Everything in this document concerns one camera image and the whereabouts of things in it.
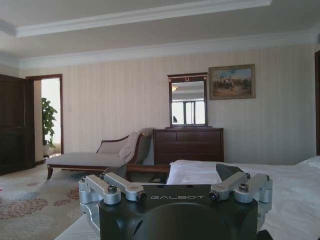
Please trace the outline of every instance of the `plant pot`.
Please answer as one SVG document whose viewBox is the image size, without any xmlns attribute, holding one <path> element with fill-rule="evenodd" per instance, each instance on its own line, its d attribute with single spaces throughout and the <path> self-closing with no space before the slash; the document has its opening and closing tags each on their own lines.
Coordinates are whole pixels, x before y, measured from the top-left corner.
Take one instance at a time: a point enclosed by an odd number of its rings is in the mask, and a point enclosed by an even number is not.
<svg viewBox="0 0 320 240">
<path fill-rule="evenodd" d="M 42 150 L 43 150 L 43 156 L 49 156 L 50 153 L 50 145 L 43 145 L 42 146 Z"/>
</svg>

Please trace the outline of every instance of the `wooden mirror frame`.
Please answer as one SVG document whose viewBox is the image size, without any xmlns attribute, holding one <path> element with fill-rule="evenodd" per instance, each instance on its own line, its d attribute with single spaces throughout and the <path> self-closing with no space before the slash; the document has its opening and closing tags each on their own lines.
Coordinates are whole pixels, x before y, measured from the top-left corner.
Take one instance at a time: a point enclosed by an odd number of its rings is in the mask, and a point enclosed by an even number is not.
<svg viewBox="0 0 320 240">
<path fill-rule="evenodd" d="M 187 73 L 187 74 L 174 74 L 168 75 L 169 80 L 169 111 L 170 111 L 170 128 L 181 127 L 207 127 L 207 72 Z M 172 84 L 175 83 L 188 83 L 188 82 L 203 82 L 203 99 L 204 99 L 204 124 L 172 124 Z"/>
</svg>

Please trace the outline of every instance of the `wooden side table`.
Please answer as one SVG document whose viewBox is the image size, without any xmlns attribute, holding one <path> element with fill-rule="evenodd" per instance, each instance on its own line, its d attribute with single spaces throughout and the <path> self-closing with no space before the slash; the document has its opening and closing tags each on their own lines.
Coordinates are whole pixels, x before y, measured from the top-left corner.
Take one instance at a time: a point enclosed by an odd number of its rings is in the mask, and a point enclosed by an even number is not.
<svg viewBox="0 0 320 240">
<path fill-rule="evenodd" d="M 170 165 L 126 165 L 126 179 L 131 182 L 132 173 L 148 173 L 148 174 L 167 174 L 169 175 Z"/>
</svg>

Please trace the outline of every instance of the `wooden dresser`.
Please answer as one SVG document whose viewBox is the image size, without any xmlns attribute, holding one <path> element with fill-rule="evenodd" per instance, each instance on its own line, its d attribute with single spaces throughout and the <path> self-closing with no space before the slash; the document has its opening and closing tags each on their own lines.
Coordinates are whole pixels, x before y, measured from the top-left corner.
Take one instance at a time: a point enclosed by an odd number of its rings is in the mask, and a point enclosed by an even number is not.
<svg viewBox="0 0 320 240">
<path fill-rule="evenodd" d="M 153 130 L 154 164 L 176 160 L 224 161 L 224 129 L 211 127 Z"/>
</svg>

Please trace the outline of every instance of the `doorway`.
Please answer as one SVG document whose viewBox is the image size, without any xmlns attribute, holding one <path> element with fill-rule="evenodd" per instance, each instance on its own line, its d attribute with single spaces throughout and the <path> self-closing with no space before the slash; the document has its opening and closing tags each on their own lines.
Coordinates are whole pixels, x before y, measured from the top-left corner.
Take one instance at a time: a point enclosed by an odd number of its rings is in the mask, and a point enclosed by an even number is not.
<svg viewBox="0 0 320 240">
<path fill-rule="evenodd" d="M 34 82 L 36 164 L 64 153 L 63 76 L 28 76 Z"/>
</svg>

